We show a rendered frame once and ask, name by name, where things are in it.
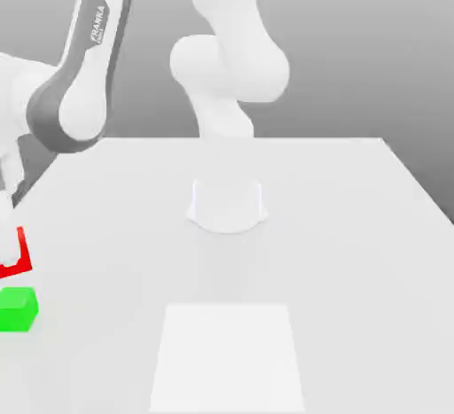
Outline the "small red cube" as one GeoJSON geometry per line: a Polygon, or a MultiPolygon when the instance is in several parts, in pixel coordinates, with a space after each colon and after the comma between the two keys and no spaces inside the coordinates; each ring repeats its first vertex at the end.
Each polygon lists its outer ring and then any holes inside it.
{"type": "Polygon", "coordinates": [[[17,228],[18,240],[20,243],[20,258],[12,266],[5,266],[0,262],[0,279],[16,276],[33,269],[30,254],[27,247],[27,239],[22,227],[17,228]]]}

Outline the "small green cube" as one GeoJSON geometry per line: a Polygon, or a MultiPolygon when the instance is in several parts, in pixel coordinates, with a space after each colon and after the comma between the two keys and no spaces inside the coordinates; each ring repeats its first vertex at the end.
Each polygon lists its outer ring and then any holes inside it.
{"type": "Polygon", "coordinates": [[[33,287],[6,286],[0,290],[0,332],[28,332],[38,312],[33,287]]]}

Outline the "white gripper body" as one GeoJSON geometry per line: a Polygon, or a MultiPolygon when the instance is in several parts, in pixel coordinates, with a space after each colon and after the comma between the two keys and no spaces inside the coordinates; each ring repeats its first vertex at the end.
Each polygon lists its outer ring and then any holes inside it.
{"type": "Polygon", "coordinates": [[[16,229],[12,198],[6,190],[0,190],[0,227],[16,229]]]}

